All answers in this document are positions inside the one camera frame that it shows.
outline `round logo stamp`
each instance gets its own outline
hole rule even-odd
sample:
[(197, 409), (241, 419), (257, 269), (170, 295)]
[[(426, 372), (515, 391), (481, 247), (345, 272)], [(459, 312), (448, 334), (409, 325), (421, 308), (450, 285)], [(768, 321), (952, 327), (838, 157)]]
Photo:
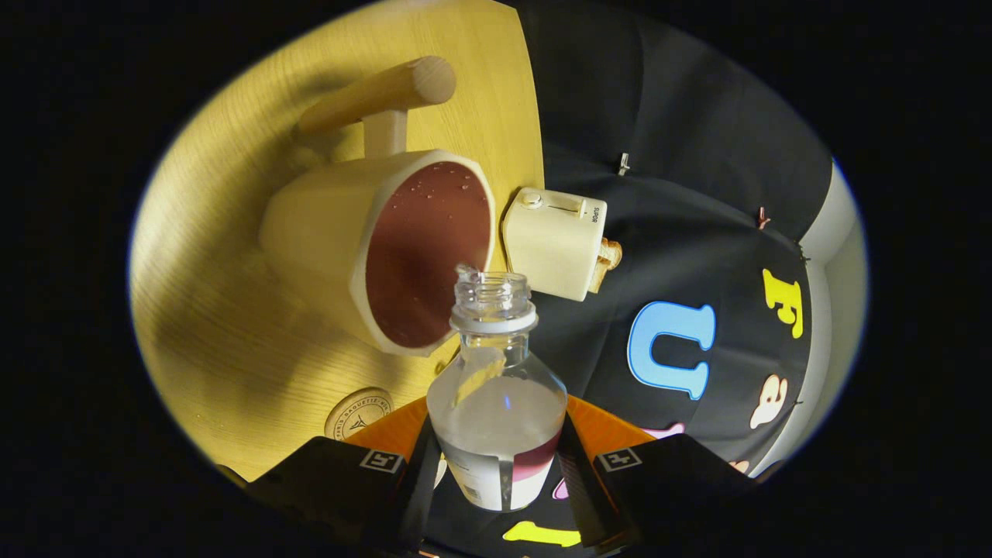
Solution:
[(348, 395), (331, 409), (323, 435), (344, 440), (393, 412), (393, 398), (384, 389), (366, 387)]

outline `wooden board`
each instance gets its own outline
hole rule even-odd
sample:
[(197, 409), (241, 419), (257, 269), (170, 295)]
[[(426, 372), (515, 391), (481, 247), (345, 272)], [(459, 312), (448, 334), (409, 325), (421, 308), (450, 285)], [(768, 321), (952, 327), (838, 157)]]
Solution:
[[(481, 166), (498, 214), (544, 187), (537, 98), (516, 12), (488, 0), (392, 0), (330, 22), (224, 87), (165, 155), (132, 244), (132, 313), (149, 373), (192, 440), (251, 482), (363, 387), (402, 406), (426, 394), (457, 339), (430, 358), (380, 353), (333, 328), (267, 268), (258, 228), (273, 192), (317, 165), (362, 156), (353, 125), (291, 137), (323, 95), (419, 57), (453, 66), (457, 88), (410, 112), (408, 149)], [(493, 269), (505, 269), (502, 246)]]

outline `switch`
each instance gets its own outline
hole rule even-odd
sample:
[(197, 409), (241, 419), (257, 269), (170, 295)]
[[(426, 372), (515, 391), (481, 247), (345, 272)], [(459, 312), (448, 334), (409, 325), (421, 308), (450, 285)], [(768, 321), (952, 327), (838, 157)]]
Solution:
[(528, 209), (536, 209), (541, 206), (541, 195), (537, 192), (527, 192), (521, 196), (520, 201)]

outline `black fabric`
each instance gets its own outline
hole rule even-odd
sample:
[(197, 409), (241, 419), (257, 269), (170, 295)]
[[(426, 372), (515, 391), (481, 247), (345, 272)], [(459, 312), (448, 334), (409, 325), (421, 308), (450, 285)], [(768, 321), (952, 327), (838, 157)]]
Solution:
[[(552, 172), (567, 161), (548, 158), (546, 165)], [(535, 353), (562, 377), (569, 393), (641, 428), (685, 423), (687, 434), (727, 461), (756, 463), (787, 414), (750, 428), (765, 379), (775, 373), (789, 381), (788, 410), (806, 373), (815, 316), (799, 249), (774, 231), (757, 230), (748, 215), (664, 181), (603, 173), (572, 182), (569, 191), (608, 203), (605, 235), (620, 242), (624, 256), (599, 294), (584, 302), (535, 294), (541, 316), (531, 333)], [(797, 340), (765, 304), (765, 268), (800, 283), (806, 330)], [(656, 358), (679, 367), (709, 364), (698, 401), (642, 384), (629, 369), (631, 325), (644, 306), (657, 301), (708, 304), (716, 313), (710, 350), (676, 340)]]
[[(803, 385), (815, 316), (798, 241), (826, 195), (829, 152), (771, 89), (682, 32), (595, 4), (515, 7), (537, 89), (545, 187), (606, 201), (604, 234), (623, 246), (620, 266), (598, 294), (581, 303), (535, 294), (541, 322), (532, 349), (569, 393), (641, 428), (685, 423), (724, 461), (754, 467)], [(622, 152), (631, 170), (619, 177)], [(759, 207), (772, 219), (764, 230), (756, 227)], [(766, 306), (766, 268), (801, 286), (799, 339)], [(645, 385), (630, 371), (634, 318), (659, 301), (715, 311), (710, 350), (672, 337), (653, 347), (668, 365), (707, 361), (699, 400)], [(786, 401), (771, 422), (752, 429), (773, 373), (789, 382)], [(502, 539), (524, 520), (575, 529), (568, 500), (552, 498), (560, 480), (556, 462), (534, 503), (492, 514), (471, 506), (447, 476), (435, 491), (428, 544), (439, 545), (440, 555), (593, 556), (581, 545)]]
[[(546, 149), (609, 172), (629, 153), (628, 175), (749, 215), (764, 206), (769, 227), (803, 237), (826, 196), (830, 154), (773, 90), (662, 23), (587, 2), (516, 4)], [(547, 170), (546, 180), (560, 186)]]

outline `bottle opening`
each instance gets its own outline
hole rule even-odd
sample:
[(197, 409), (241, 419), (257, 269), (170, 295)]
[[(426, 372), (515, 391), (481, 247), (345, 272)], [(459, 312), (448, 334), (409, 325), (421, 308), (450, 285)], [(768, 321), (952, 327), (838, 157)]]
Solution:
[(459, 263), (454, 285), (451, 326), (463, 333), (506, 334), (534, 327), (538, 315), (531, 303), (527, 277), (519, 273), (484, 272)]

